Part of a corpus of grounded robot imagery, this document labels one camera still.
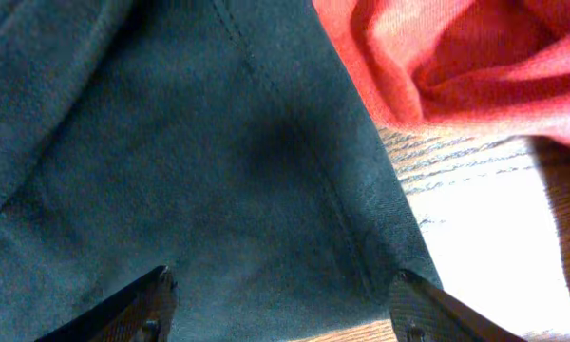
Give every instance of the wood grain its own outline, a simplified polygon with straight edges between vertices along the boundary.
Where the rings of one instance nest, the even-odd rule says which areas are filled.
[[[446,291],[531,341],[570,341],[570,150],[380,132]],[[388,320],[305,341],[396,341]]]

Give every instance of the stitching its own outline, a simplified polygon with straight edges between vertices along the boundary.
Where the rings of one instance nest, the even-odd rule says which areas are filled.
[[[222,16],[219,14],[219,10],[218,10],[218,7],[216,5],[217,1],[222,2],[222,7],[228,13],[229,19],[230,19],[234,29],[236,30],[238,42],[235,41],[235,37],[234,37],[235,34],[230,29],[228,29],[228,26],[225,24]],[[373,291],[372,291],[371,282],[369,281],[369,277],[367,275],[367,272],[368,272],[367,267],[365,267],[365,268],[362,267],[362,265],[365,265],[365,263],[361,263],[360,260],[362,260],[362,257],[360,256],[358,249],[355,248],[354,243],[352,241],[352,234],[351,234],[351,230],[349,228],[351,225],[350,225],[349,221],[347,220],[347,216],[346,216],[345,211],[344,211],[344,206],[342,205],[342,200],[338,196],[337,192],[335,191],[335,186],[333,185],[333,182],[331,181],[331,179],[328,177],[325,166],[321,163],[320,159],[318,158],[318,154],[316,153],[316,151],[308,143],[308,139],[306,138],[306,135],[303,133],[303,130],[299,126],[297,120],[292,115],[293,111],[291,110],[290,106],[283,103],[282,100],[279,100],[279,99],[283,98],[279,88],[276,86],[276,83],[269,76],[268,72],[264,69],[262,64],[258,60],[256,60],[253,53],[251,53],[250,45],[249,45],[249,43],[246,42],[244,35],[241,33],[240,28],[237,24],[237,20],[234,18],[232,12],[228,10],[228,8],[225,6],[225,4],[223,4],[222,0],[213,0],[212,5],[213,5],[213,9],[216,12],[216,15],[217,15],[219,21],[221,22],[224,30],[228,33],[229,40],[231,42],[233,42],[238,48],[240,48],[241,52],[246,57],[247,62],[249,64],[249,68],[252,71],[252,72],[250,72],[250,77],[252,77],[252,79],[253,79],[253,76],[254,76],[254,74],[256,74],[256,71],[260,71],[258,74],[260,76],[262,76],[263,80],[261,78],[258,79],[258,83],[262,87],[265,88],[265,90],[269,93],[269,95],[273,95],[273,96],[269,96],[269,99],[272,102],[274,102],[275,105],[277,105],[276,107],[284,107],[285,108],[286,113],[289,114],[289,116],[291,118],[291,122],[287,123],[287,124],[289,124],[291,126],[291,128],[293,129],[296,136],[302,141],[302,144],[308,149],[308,151],[311,152],[311,155],[313,156],[313,159],[314,159],[315,168],[318,170],[317,174],[319,175],[319,178],[321,180],[321,188],[322,188],[323,192],[326,193],[328,195],[328,198],[330,199],[332,209],[334,210],[335,216],[338,220],[338,225],[341,228],[342,236],[344,237],[346,245],[349,249],[351,260],[352,260],[352,263],[354,265],[354,270],[358,274],[359,278],[361,279],[361,282],[363,284],[366,296],[370,299],[374,299],[373,295],[372,295]],[[277,94],[276,97],[274,96],[274,94],[271,94],[271,90]]]

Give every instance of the crumpled red fabric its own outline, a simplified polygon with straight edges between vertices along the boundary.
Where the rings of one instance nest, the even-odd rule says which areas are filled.
[[[570,0],[313,0],[380,127],[570,146]]]

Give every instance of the wooden table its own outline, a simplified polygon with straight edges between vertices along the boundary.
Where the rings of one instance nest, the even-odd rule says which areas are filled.
[[[533,341],[570,341],[570,150],[380,132],[445,290]],[[396,341],[389,321],[305,341]]]

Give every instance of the dark blue cloth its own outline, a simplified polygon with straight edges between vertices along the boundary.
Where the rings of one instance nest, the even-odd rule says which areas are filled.
[[[0,1],[0,340],[154,266],[171,339],[306,337],[439,284],[311,1]]]

